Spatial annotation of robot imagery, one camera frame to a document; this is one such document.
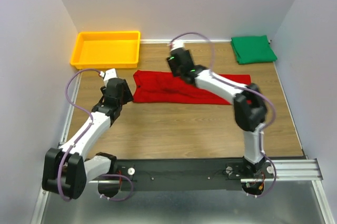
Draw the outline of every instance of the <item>red cloth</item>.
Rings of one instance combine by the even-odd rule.
[[[221,76],[238,83],[247,85],[251,83],[250,75],[221,74]],[[230,104],[209,91],[186,84],[179,77],[173,77],[172,73],[138,70],[133,78],[137,84],[133,95],[135,103]]]

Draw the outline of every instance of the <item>electrical wire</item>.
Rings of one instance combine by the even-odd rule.
[[[257,92],[257,91],[248,89],[248,88],[246,88],[246,87],[241,87],[241,86],[234,85],[234,84],[229,83],[229,82],[227,82],[227,81],[225,81],[225,80],[223,80],[223,79],[217,78],[217,76],[214,75],[213,67],[214,67],[214,64],[215,64],[215,46],[214,46],[214,44],[212,43],[212,41],[211,41],[208,37],[206,37],[206,36],[204,36],[204,35],[202,35],[202,34],[200,34],[200,33],[198,33],[198,32],[186,32],[186,33],[183,33],[183,34],[180,34],[180,35],[174,37],[174,38],[170,41],[170,46],[172,45],[172,43],[173,43],[175,40],[177,40],[178,38],[180,38],[180,37],[182,37],[182,36],[185,36],[185,35],[197,35],[197,36],[203,38],[203,39],[204,39],[206,42],[208,42],[208,44],[210,45],[212,57],[211,57],[211,62],[210,62],[209,70],[210,70],[210,76],[211,76],[212,78],[214,78],[214,79],[216,79],[216,80],[218,80],[218,81],[220,81],[220,82],[222,82],[222,83],[224,83],[224,84],[226,84],[226,85],[228,85],[228,86],[231,86],[231,87],[234,87],[234,88],[236,88],[236,89],[243,90],[243,91],[248,91],[248,92],[250,92],[250,93],[253,93],[253,94],[255,94],[255,95],[261,97],[264,101],[266,101],[266,102],[270,105],[270,107],[271,107],[271,109],[272,109],[272,111],[273,111],[271,120],[270,120],[268,123],[264,124],[264,125],[260,128],[260,130],[259,130],[259,146],[260,146],[260,152],[261,152],[261,154],[263,155],[263,157],[264,157],[267,161],[270,162],[270,164],[271,164],[271,166],[273,167],[273,170],[274,170],[274,179],[273,179],[273,182],[272,182],[272,184],[270,185],[270,187],[269,187],[263,194],[258,195],[258,196],[255,196],[255,197],[258,197],[258,198],[259,198],[259,197],[263,197],[263,196],[265,196],[266,194],[268,194],[268,193],[274,188],[275,183],[276,183],[276,177],[277,177],[275,164],[274,164],[274,162],[273,162],[273,161],[272,161],[272,160],[265,154],[265,151],[263,150],[263,146],[262,146],[262,131],[263,131],[264,129],[266,129],[267,127],[269,127],[271,124],[273,124],[274,121],[275,121],[275,119],[276,119],[276,109],[275,109],[275,106],[274,106],[274,104],[273,104],[267,97],[265,97],[263,94],[261,94],[261,93],[259,93],[259,92]]]
[[[121,198],[121,199],[110,198],[110,197],[105,196],[104,194],[101,194],[100,198],[104,198],[104,199],[107,199],[109,201],[124,201],[124,200],[131,197],[131,195],[133,193],[133,190],[134,190],[134,186],[133,186],[133,183],[130,180],[130,178],[128,178],[127,176],[121,175],[121,174],[104,174],[101,177],[112,177],[112,178],[126,179],[130,183],[131,189],[130,189],[129,194],[127,196],[125,196],[124,198]]]
[[[62,168],[65,164],[65,160],[67,158],[67,156],[69,155],[70,151],[72,150],[72,148],[75,146],[76,143],[78,143],[78,141],[85,135],[85,133],[90,129],[91,125],[92,125],[92,122],[94,120],[92,114],[86,110],[85,108],[83,107],[80,107],[78,105],[76,105],[75,103],[72,102],[72,100],[70,99],[69,95],[68,95],[68,89],[70,87],[70,84],[72,83],[72,81],[79,75],[81,74],[82,72],[87,72],[87,71],[95,71],[95,72],[98,72],[100,73],[99,70],[97,69],[93,69],[93,68],[88,68],[88,69],[83,69],[83,70],[79,70],[78,72],[76,72],[74,74],[74,76],[68,81],[66,87],[65,87],[65,97],[67,99],[67,101],[73,106],[73,107],[76,107],[80,110],[82,110],[83,112],[86,112],[90,119],[91,119],[91,123],[88,124],[88,126],[83,130],[83,132],[74,140],[74,144],[73,145],[70,145],[69,149],[65,152],[65,154],[63,155],[62,159],[61,159],[61,162],[60,162],[60,165],[58,166],[58,171],[57,171],[57,190],[58,190],[58,193],[59,195],[61,196],[61,198],[64,200],[64,201],[67,201],[69,202],[71,200],[71,198],[68,198],[64,195],[63,193],[63,190],[62,190],[62,184],[61,184],[61,176],[62,176]]]

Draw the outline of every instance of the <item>wooden tabletop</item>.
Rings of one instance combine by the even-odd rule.
[[[196,64],[209,65],[208,44],[187,44]],[[218,74],[249,74],[252,82],[276,106],[276,122],[265,131],[264,149],[267,155],[302,156],[292,119],[272,63],[238,65],[229,43],[215,44]],[[118,69],[131,92],[136,85],[133,74],[138,70],[169,72],[166,44],[142,44],[137,69]],[[103,81],[97,73],[84,73],[76,103],[91,110],[101,97]],[[87,114],[74,110],[69,138],[87,120]],[[113,126],[103,134],[88,157],[97,152],[118,158],[201,158],[241,157],[244,153],[243,133],[234,121],[230,105],[192,105],[129,103]]]

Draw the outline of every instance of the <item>gray floor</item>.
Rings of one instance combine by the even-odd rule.
[[[50,194],[42,223],[324,223],[310,181],[278,182],[259,199],[240,191],[209,190],[136,192],[127,201],[108,202],[96,188],[88,184],[69,203]]]

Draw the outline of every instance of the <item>orange container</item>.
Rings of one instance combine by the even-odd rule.
[[[70,64],[77,69],[136,68],[139,31],[80,32]]]

